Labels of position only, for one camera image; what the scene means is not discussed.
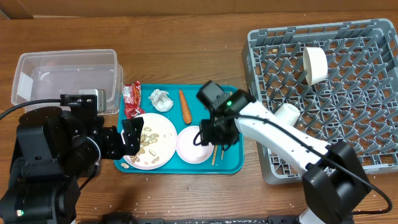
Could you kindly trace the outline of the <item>white bowl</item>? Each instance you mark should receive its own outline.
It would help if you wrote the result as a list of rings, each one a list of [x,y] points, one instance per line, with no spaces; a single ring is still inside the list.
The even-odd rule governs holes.
[[[308,85],[320,83],[328,76],[326,54],[320,47],[305,47],[303,49],[303,67],[307,73],[305,79]]]

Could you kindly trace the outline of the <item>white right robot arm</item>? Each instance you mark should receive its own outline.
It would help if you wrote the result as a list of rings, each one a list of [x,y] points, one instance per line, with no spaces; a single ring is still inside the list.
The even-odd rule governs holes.
[[[229,148],[240,135],[252,138],[290,164],[302,178],[307,208],[297,223],[344,223],[371,188],[354,149],[328,143],[283,122],[243,90],[229,95],[209,81],[197,93],[210,113],[200,122],[196,145]]]

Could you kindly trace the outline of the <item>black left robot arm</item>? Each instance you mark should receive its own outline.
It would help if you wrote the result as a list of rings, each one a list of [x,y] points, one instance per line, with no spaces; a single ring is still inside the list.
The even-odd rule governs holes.
[[[19,119],[9,188],[1,199],[4,223],[72,223],[82,187],[102,159],[140,150],[141,117],[122,121],[123,133],[104,126],[95,109],[45,107]]]

